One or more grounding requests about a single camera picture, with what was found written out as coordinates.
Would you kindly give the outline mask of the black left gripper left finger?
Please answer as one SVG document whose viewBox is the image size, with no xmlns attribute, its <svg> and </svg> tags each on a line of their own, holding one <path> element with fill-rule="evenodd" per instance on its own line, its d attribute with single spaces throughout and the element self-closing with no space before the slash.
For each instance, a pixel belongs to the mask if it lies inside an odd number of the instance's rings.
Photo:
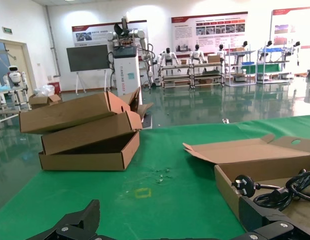
<svg viewBox="0 0 310 240">
<path fill-rule="evenodd" d="M 97 234 L 101 218 L 100 201 L 93 199 L 85 209 L 65 214 L 52 228 L 30 240 L 102 240 Z"/>
</svg>

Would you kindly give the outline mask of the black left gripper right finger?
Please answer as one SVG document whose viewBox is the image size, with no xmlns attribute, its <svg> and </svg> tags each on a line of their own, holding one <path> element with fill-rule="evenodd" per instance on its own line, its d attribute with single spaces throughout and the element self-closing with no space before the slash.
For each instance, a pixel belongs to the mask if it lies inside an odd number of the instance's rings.
<svg viewBox="0 0 310 240">
<path fill-rule="evenodd" d="M 239 198 L 238 217 L 246 233 L 236 240 L 310 240 L 310 228 L 279 210 L 258 206 L 246 196 Z"/>
</svg>

